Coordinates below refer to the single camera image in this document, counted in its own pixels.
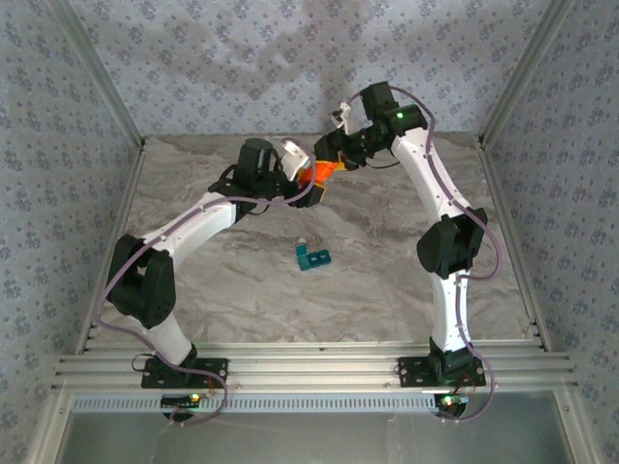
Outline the orange pill bottle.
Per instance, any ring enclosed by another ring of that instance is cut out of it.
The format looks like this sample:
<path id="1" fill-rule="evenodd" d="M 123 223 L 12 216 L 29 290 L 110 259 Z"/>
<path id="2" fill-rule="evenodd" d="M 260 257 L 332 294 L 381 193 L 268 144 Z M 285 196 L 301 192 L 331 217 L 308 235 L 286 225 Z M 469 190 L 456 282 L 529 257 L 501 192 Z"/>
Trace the orange pill bottle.
<path id="1" fill-rule="evenodd" d="M 334 170 L 335 166 L 335 162 L 319 161 L 316 165 L 316 173 L 314 175 L 305 175 L 306 169 L 301 169 L 299 171 L 297 180 L 303 187 L 305 187 L 310 182 L 314 182 L 315 185 L 324 186 L 324 183 L 336 172 Z"/>

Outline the aluminium corner post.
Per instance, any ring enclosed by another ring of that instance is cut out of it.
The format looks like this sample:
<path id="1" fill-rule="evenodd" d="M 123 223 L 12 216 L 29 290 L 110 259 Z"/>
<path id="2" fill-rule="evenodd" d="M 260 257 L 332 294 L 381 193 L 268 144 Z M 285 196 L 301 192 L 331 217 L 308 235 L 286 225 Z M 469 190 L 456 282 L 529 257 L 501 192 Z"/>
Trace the aluminium corner post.
<path id="1" fill-rule="evenodd" d="M 548 3 L 529 37 L 525 48 L 496 104 L 487 117 L 480 133 L 483 150 L 490 148 L 509 121 L 517 103 L 526 90 L 536 68 L 539 67 L 549 47 L 575 6 L 575 0 L 548 0 Z"/>
<path id="2" fill-rule="evenodd" d="M 105 68 L 70 0 L 45 1 L 63 28 L 116 123 L 133 145 L 141 147 L 144 137 L 135 124 L 128 107 L 118 92 L 110 73 Z"/>

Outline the aluminium front rail frame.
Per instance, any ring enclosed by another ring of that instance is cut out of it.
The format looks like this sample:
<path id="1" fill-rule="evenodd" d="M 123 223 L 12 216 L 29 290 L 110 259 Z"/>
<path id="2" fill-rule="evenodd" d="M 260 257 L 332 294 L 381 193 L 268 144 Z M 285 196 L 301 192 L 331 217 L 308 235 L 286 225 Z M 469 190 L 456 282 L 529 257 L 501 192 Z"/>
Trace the aluminium front rail frame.
<path id="1" fill-rule="evenodd" d="M 421 357 L 413 342 L 200 343 L 202 358 L 229 361 L 233 392 L 387 392 L 400 388 L 397 361 Z M 538 339 L 489 340 L 477 345 L 489 361 L 499 392 L 574 389 L 567 354 L 545 350 Z M 64 356 L 52 387 L 70 392 L 135 392 L 140 348 L 129 343 L 91 343 L 81 355 Z"/>

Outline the right controller board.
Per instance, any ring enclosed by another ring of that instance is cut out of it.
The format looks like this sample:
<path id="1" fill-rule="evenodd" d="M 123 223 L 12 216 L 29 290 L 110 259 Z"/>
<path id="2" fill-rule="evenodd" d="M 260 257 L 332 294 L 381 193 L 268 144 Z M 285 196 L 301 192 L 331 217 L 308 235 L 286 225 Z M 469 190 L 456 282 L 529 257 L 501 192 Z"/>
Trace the right controller board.
<path id="1" fill-rule="evenodd" d="M 469 397 L 460 394 L 436 394 L 435 405 L 439 411 L 454 415 L 465 410 Z"/>

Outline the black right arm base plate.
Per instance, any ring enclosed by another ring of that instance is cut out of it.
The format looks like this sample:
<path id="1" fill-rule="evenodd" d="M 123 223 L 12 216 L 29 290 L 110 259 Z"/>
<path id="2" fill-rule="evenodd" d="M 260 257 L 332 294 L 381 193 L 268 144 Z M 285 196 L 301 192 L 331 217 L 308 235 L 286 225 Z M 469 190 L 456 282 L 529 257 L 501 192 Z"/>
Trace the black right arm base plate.
<path id="1" fill-rule="evenodd" d="M 402 357 L 398 358 L 396 373 L 403 388 L 486 385 L 485 370 L 477 358 L 447 363 L 431 356 Z"/>

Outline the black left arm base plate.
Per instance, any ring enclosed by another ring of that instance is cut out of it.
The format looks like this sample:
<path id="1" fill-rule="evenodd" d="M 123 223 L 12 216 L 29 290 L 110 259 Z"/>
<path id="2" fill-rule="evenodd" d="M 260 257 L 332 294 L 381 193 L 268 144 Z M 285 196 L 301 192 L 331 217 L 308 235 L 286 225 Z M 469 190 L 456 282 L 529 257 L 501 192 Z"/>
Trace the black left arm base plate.
<path id="1" fill-rule="evenodd" d="M 149 358 L 141 369 L 140 387 L 143 389 L 221 389 L 221 383 L 214 378 L 217 375 L 226 380 L 228 359 L 198 358 L 190 369 L 199 373 L 179 371 L 163 363 L 159 358 Z"/>

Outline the teal pill organizer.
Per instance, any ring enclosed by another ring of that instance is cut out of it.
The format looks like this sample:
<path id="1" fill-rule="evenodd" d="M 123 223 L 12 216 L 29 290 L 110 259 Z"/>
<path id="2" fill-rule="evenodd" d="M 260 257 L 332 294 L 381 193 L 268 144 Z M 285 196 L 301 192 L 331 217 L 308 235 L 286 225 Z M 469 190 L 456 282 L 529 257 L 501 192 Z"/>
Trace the teal pill organizer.
<path id="1" fill-rule="evenodd" d="M 309 252 L 306 244 L 296 246 L 296 258 L 299 269 L 302 272 L 329 265 L 332 262 L 330 252 L 327 249 Z"/>

